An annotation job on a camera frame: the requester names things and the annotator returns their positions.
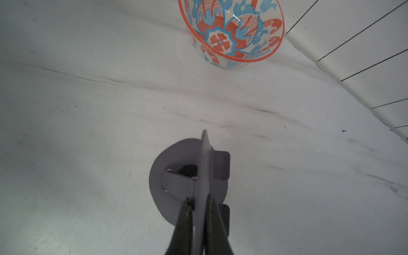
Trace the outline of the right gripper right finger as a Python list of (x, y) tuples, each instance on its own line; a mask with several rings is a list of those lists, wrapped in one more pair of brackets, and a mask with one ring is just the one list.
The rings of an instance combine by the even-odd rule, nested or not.
[(210, 194), (207, 198), (204, 249), (206, 255), (234, 255), (228, 241), (230, 208), (218, 204)]

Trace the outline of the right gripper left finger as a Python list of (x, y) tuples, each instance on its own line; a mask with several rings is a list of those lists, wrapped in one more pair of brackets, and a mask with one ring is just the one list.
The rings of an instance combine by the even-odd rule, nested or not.
[(175, 229), (165, 255), (191, 255), (193, 246), (193, 204), (187, 198), (181, 205)]

